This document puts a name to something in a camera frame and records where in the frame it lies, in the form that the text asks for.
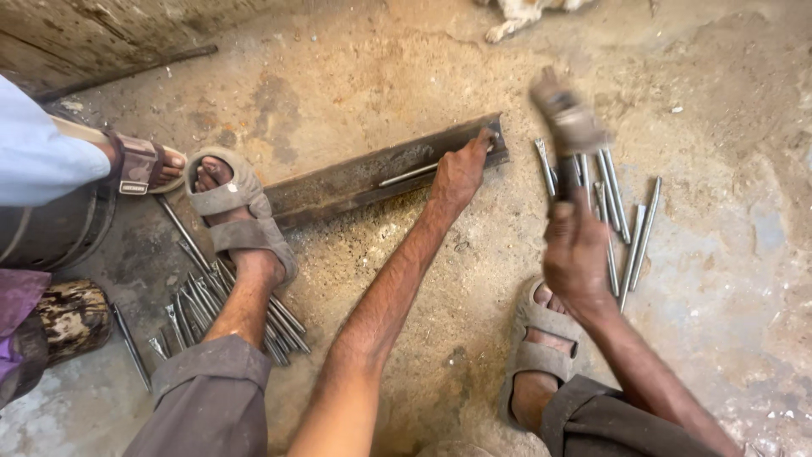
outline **wooden wall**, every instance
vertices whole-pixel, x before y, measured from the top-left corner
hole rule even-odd
[[[0,0],[0,74],[31,95],[148,63],[310,0]]]

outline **hammer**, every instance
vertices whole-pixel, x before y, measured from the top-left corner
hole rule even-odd
[[[544,67],[530,88],[533,104],[544,116],[553,137],[559,189],[555,198],[572,202],[578,186],[577,154],[594,155],[609,142],[595,114],[558,81],[553,67]]]

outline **hammer head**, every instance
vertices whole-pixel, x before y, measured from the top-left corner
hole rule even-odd
[[[547,122],[556,155],[595,154],[611,141],[592,110],[559,82],[552,67],[542,70],[530,88],[530,98]]]

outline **gray sandal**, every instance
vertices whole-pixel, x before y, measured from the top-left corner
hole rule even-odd
[[[216,189],[196,194],[192,185],[197,182],[197,167],[204,157],[221,159],[231,167],[234,177]],[[228,149],[205,147],[186,162],[184,177],[186,195],[199,215],[213,215],[247,206],[248,211],[256,217],[209,227],[215,252],[230,249],[271,250],[285,267],[282,285],[293,281],[298,273],[296,256],[271,217],[270,202],[262,192],[262,183],[247,160]]]
[[[569,381],[574,375],[572,360],[578,351],[582,332],[581,326],[572,317],[551,311],[535,302],[533,295],[542,284],[542,278],[533,278],[522,287],[513,320],[505,379],[499,391],[499,416],[514,429],[522,431],[526,430],[516,421],[510,408],[513,377],[519,372],[547,372],[559,379],[559,385]],[[523,341],[528,327],[574,341],[572,354],[567,355],[543,344]]]

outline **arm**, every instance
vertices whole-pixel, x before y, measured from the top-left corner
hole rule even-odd
[[[384,363],[446,232],[482,183],[493,133],[440,160],[431,196],[327,353],[289,457],[369,455]]]
[[[556,203],[547,230],[547,284],[606,358],[632,405],[684,428],[721,455],[742,450],[620,314],[606,283],[607,227],[585,204]]]

